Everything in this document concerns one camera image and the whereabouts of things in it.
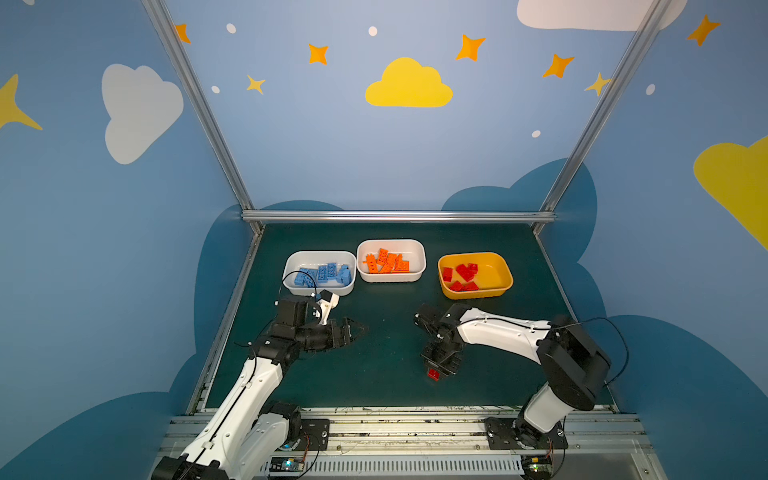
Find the long red lego brick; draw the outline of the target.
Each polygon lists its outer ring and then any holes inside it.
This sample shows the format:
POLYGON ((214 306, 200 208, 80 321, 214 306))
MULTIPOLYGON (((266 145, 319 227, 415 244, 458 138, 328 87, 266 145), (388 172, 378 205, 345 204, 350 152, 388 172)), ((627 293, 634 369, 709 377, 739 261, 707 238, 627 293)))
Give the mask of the long red lego brick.
POLYGON ((457 265, 455 272, 461 277, 465 283, 472 282, 477 276, 479 266, 476 263, 466 263, 457 265))

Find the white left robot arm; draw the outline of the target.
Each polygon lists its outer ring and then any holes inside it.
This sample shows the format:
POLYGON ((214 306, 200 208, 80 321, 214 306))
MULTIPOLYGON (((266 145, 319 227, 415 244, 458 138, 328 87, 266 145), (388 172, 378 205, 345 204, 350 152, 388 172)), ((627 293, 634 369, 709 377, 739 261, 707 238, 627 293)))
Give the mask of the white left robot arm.
POLYGON ((178 457, 163 457, 153 479, 252 479, 279 448, 301 435, 293 404, 264 406, 303 352, 343 348, 355 340, 356 322, 330 318, 339 296, 287 295, 277 315, 248 345, 237 381, 203 431, 178 457))

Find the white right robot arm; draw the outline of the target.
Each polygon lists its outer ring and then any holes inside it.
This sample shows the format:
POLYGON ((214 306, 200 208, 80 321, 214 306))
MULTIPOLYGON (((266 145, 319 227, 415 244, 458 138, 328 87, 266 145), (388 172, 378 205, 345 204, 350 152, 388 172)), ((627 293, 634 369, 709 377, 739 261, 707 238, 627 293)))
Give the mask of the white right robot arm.
POLYGON ((612 366, 583 325, 569 316, 549 321, 504 317, 457 303, 440 312, 422 305, 414 324, 430 336, 421 357, 435 380, 454 375, 467 345, 505 351, 539 365, 544 385, 524 404, 514 420, 486 420, 491 442, 513 440, 527 449, 567 446, 564 420, 573 411, 591 411, 612 366))

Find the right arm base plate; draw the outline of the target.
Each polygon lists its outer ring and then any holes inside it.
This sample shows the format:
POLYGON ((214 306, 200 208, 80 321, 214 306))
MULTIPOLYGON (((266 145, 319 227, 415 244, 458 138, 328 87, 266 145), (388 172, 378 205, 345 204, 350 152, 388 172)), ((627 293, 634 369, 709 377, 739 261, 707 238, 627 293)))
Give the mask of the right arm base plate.
POLYGON ((558 421, 547 432, 539 431, 522 417, 487 417, 483 420, 483 425, 491 450, 568 448, 563 421, 558 421))

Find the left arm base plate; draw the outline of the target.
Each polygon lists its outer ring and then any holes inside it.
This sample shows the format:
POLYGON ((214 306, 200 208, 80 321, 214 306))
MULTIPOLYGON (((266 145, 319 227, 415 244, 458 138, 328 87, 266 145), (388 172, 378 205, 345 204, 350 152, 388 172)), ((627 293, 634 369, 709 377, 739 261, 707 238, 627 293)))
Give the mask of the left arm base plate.
POLYGON ((289 422, 286 443, 282 451, 325 451, 330 437, 329 419, 302 419, 289 422))

